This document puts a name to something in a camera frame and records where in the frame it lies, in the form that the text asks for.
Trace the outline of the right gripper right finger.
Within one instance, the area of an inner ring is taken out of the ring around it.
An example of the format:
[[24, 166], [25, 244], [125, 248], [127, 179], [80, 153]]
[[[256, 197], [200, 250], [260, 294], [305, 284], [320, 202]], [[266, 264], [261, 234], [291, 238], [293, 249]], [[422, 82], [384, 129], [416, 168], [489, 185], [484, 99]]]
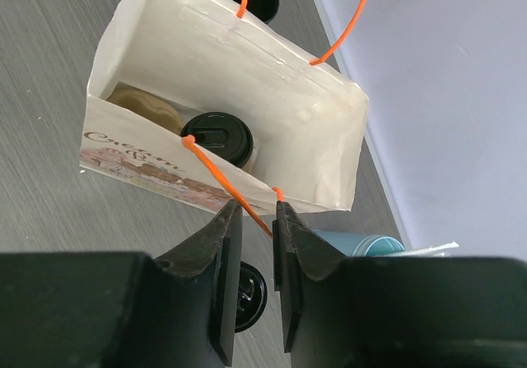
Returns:
[[295, 367], [523, 367], [526, 264], [349, 257], [289, 203], [273, 222], [284, 349]]

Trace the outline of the black cup lid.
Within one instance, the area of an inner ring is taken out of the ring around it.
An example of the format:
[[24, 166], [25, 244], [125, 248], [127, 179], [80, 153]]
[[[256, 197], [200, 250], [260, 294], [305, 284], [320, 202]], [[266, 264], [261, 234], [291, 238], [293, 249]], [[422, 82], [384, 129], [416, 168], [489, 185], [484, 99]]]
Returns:
[[199, 146], [238, 168], [249, 161], [253, 152], [254, 139], [249, 127], [231, 114], [200, 114], [183, 126], [181, 136], [188, 135], [192, 135]]

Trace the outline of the brown pulp cup carrier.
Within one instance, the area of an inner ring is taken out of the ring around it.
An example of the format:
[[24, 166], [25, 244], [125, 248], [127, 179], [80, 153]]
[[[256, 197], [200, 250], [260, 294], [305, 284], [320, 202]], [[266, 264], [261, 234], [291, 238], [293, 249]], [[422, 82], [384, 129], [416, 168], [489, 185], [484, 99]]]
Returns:
[[151, 93], [137, 88], [124, 87], [114, 90], [106, 100], [172, 133], [181, 134], [184, 120], [180, 112], [169, 102]]

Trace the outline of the paper bag with orange handles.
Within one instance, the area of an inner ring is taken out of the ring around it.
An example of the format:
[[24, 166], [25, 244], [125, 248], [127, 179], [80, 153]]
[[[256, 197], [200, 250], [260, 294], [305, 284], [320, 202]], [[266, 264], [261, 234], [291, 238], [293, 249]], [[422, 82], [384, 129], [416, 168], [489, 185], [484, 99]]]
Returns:
[[[169, 102], [184, 124], [241, 119], [254, 147], [238, 168], [106, 99], [132, 87]], [[354, 81], [231, 0], [121, 0], [86, 87], [80, 164], [217, 212], [237, 190], [254, 215], [277, 194], [301, 213], [352, 208], [368, 99]]]

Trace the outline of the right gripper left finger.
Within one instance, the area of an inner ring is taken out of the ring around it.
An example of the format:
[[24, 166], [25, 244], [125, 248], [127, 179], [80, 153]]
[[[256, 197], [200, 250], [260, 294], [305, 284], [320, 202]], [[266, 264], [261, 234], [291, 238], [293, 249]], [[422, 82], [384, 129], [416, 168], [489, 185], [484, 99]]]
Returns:
[[3, 254], [2, 366], [230, 366], [242, 217], [230, 201], [157, 258]]

